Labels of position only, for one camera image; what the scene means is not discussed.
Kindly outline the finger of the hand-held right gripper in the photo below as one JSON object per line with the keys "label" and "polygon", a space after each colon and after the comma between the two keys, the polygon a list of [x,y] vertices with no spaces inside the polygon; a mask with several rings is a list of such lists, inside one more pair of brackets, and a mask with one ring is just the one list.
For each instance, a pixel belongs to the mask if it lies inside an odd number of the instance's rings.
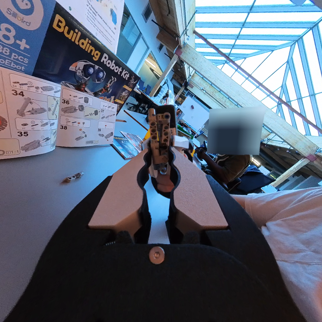
{"label": "finger of the hand-held right gripper", "polygon": [[177,135],[173,135],[173,147],[175,147],[179,152],[186,150],[191,154],[194,151],[194,144],[191,139]]}

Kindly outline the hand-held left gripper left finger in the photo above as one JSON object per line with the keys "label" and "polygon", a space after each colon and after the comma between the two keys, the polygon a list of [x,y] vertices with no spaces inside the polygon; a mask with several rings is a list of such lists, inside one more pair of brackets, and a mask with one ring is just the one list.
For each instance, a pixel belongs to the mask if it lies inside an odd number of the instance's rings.
{"label": "hand-held left gripper left finger", "polygon": [[150,164],[151,152],[146,148],[113,174],[88,224],[90,228],[128,231],[135,242],[148,242],[151,215],[144,185]]}

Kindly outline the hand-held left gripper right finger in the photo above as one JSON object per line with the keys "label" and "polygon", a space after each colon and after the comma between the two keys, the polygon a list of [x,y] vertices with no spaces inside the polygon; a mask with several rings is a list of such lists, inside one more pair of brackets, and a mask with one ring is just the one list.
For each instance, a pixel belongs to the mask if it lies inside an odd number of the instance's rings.
{"label": "hand-held left gripper right finger", "polygon": [[204,172],[178,150],[170,149],[171,179],[177,179],[166,221],[170,243],[181,243],[191,231],[226,230],[228,223]]}

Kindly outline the grey toy brick assembly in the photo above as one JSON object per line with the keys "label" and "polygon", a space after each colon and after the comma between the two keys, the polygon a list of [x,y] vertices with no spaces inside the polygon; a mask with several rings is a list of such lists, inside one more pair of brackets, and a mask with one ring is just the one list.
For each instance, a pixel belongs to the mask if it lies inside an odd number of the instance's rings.
{"label": "grey toy brick assembly", "polygon": [[170,144],[170,118],[169,112],[159,113],[154,108],[148,110],[150,131],[150,149],[152,152],[153,173],[157,176],[168,172],[169,144]]}

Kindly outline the small grey brick connector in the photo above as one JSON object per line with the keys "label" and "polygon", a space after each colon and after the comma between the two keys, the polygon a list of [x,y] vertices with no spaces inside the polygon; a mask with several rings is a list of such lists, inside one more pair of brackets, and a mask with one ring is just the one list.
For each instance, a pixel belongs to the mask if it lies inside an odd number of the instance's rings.
{"label": "small grey brick connector", "polygon": [[66,177],[66,178],[63,180],[63,182],[64,182],[64,183],[71,183],[71,182],[75,181],[76,179],[81,178],[83,175],[84,175],[84,172],[83,172],[83,171],[78,172],[78,173],[76,173],[76,174],[74,174],[74,175],[71,175],[71,176],[69,176],[69,177]]}

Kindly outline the grey desk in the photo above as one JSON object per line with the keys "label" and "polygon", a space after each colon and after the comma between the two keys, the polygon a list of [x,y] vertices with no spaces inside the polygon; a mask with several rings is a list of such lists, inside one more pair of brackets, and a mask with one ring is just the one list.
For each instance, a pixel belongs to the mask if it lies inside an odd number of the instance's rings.
{"label": "grey desk", "polygon": [[125,164],[112,147],[1,161],[1,321],[176,319],[153,245],[88,228],[108,175]]}

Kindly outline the person's right hand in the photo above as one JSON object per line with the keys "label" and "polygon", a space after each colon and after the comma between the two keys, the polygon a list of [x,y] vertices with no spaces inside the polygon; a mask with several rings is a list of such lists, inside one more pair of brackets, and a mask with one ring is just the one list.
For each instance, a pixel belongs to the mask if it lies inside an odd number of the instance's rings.
{"label": "person's right hand", "polygon": [[174,188],[174,184],[172,183],[172,181],[167,178],[161,178],[161,179],[165,179],[165,180],[157,180],[157,189],[163,193],[169,193],[172,191],[172,189]]}

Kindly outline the white whiteboard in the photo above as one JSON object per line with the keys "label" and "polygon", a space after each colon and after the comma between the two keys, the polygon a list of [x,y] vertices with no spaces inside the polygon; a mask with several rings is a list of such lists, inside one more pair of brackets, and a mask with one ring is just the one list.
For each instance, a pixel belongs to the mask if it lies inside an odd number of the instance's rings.
{"label": "white whiteboard", "polygon": [[209,111],[190,96],[186,97],[179,108],[183,112],[183,121],[196,132],[202,129],[209,119]]}

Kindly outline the colourful printed leaflet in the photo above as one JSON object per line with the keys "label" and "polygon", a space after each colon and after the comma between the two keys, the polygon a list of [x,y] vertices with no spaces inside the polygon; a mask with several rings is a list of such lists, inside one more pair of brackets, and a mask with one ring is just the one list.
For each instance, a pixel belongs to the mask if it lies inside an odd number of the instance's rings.
{"label": "colourful printed leaflet", "polygon": [[121,131],[121,136],[114,136],[112,147],[128,160],[137,156],[142,151],[142,139],[139,135],[134,135]]}

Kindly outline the person's white shirt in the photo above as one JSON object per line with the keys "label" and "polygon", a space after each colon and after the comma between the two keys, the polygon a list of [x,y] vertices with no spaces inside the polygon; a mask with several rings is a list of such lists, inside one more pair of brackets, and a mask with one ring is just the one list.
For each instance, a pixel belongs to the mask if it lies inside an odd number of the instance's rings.
{"label": "person's white shirt", "polygon": [[304,318],[322,321],[322,188],[232,197],[261,228]]}

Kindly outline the white printed paper sheet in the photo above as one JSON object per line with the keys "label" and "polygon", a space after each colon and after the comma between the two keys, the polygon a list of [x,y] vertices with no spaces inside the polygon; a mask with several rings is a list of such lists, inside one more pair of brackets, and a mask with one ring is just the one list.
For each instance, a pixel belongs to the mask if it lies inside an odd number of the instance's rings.
{"label": "white printed paper sheet", "polygon": [[116,54],[124,0],[57,0],[57,2]]}

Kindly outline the open instruction booklet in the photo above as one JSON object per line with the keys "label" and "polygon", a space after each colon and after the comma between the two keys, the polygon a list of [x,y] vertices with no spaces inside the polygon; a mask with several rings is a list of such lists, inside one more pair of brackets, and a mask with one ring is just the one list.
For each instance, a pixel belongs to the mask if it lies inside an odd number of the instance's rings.
{"label": "open instruction booklet", "polygon": [[1,67],[0,159],[113,144],[117,105]]}

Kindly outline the blue robot kit box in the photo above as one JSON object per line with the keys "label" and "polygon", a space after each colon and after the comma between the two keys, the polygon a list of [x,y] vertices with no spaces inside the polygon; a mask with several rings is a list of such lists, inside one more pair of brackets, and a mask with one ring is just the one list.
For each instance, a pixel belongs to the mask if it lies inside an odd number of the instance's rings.
{"label": "blue robot kit box", "polygon": [[117,113],[139,76],[57,1],[4,1],[1,67],[114,103]]}

